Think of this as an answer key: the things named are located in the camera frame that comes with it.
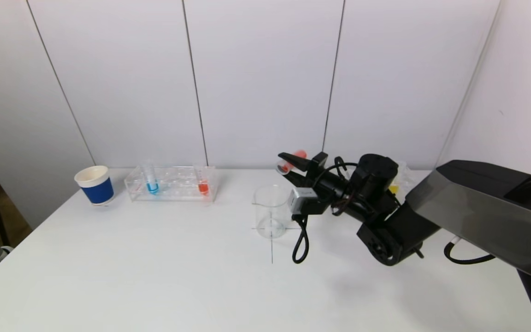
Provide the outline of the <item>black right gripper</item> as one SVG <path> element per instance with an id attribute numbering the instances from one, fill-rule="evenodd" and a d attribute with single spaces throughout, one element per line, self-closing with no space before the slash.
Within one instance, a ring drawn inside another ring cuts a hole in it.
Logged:
<path id="1" fill-rule="evenodd" d="M 347 192 L 348 186 L 348 166 L 341 157 L 336 157 L 331 165 L 331 170 L 327 170 L 326 162 L 328 154 L 320 152 L 307 159 L 307 153 L 279 153 L 280 158 L 277 164 L 278 172 L 289 172 L 286 179 L 295 187 L 312 188 L 319 197 L 342 197 Z M 296 172 L 307 170 L 306 177 Z"/>

